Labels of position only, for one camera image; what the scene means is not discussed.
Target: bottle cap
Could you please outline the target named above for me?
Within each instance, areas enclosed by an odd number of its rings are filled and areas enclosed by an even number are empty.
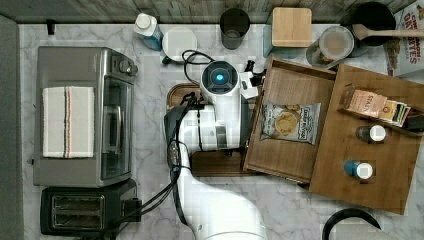
[[[375,125],[370,129],[370,137],[375,142],[383,141],[386,137],[386,130],[380,125]]]
[[[361,163],[356,168],[356,174],[361,179],[368,179],[372,176],[373,169],[372,166],[368,163]]]
[[[135,20],[139,28],[148,28],[150,26],[150,16],[144,13],[140,13]]]

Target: wooden lid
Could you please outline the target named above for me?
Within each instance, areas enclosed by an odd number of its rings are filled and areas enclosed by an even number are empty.
[[[309,8],[274,8],[272,45],[308,47],[312,43],[312,11]]]

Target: wooden tray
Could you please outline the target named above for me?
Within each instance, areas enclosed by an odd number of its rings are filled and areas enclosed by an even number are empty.
[[[253,131],[244,169],[309,183],[335,78],[334,71],[295,64],[271,56],[261,96],[255,107]],[[276,104],[321,103],[316,144],[274,139],[261,141],[261,106],[265,100]]]
[[[309,191],[369,208],[403,214],[421,137],[406,136],[387,128],[383,144],[368,144],[358,140],[356,128],[376,122],[338,111],[343,89],[348,84],[371,89],[377,94],[411,106],[424,107],[424,85],[340,65]],[[367,181],[358,181],[349,176],[343,170],[347,160],[371,164],[373,176]]]
[[[167,111],[174,106],[180,105],[184,95],[194,92],[200,97],[200,88],[196,84],[179,84],[173,87],[167,96]],[[254,108],[255,100],[250,100],[249,106]],[[258,172],[243,170],[244,150],[236,149],[232,156],[228,156],[224,151],[197,152],[191,158],[193,175],[198,177],[219,177],[219,176],[245,176],[257,175]]]

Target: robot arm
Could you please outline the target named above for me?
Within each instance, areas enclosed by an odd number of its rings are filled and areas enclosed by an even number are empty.
[[[179,151],[173,151],[179,155],[177,158],[181,164],[177,209],[180,208],[196,240],[266,240],[262,215],[252,202],[233,192],[199,182],[191,174],[191,154],[201,150],[239,148],[244,143],[243,135],[247,135],[244,122],[249,119],[242,107],[243,80],[231,65],[212,62],[202,76],[200,88],[209,105],[187,111],[182,119],[174,116],[174,120],[181,119],[176,131],[178,142],[175,143]],[[177,111],[172,109],[165,122],[176,122],[170,120],[173,110]]]
[[[181,161],[188,163],[189,153],[180,145]],[[181,209],[196,240],[264,240],[266,229],[258,208],[243,196],[196,180],[182,168],[178,178]]]

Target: oven window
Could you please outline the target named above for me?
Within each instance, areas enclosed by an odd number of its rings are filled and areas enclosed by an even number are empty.
[[[103,100],[102,179],[130,171],[133,85],[108,77]]]

